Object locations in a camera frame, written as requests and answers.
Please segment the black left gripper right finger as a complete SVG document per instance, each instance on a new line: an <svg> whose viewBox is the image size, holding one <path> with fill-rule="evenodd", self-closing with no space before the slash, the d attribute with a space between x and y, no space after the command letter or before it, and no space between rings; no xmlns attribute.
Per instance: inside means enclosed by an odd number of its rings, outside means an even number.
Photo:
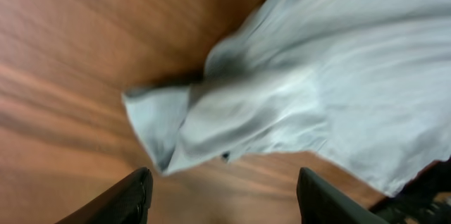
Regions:
<svg viewBox="0 0 451 224"><path fill-rule="evenodd" d="M388 224L309 168L300 168L296 193L302 224Z"/></svg>

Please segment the light blue t-shirt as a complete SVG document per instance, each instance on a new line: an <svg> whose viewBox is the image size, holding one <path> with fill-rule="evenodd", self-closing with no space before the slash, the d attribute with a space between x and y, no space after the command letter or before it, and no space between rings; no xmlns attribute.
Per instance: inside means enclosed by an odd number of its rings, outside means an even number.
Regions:
<svg viewBox="0 0 451 224"><path fill-rule="evenodd" d="M311 151L393 196L450 157L450 0L267 0L201 82L123 102L164 175Z"/></svg>

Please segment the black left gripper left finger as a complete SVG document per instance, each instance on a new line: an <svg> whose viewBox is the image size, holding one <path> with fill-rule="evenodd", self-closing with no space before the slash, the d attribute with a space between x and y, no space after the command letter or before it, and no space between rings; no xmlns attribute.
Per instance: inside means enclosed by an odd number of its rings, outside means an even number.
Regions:
<svg viewBox="0 0 451 224"><path fill-rule="evenodd" d="M152 192L151 171L138 168L57 224L146 224Z"/></svg>

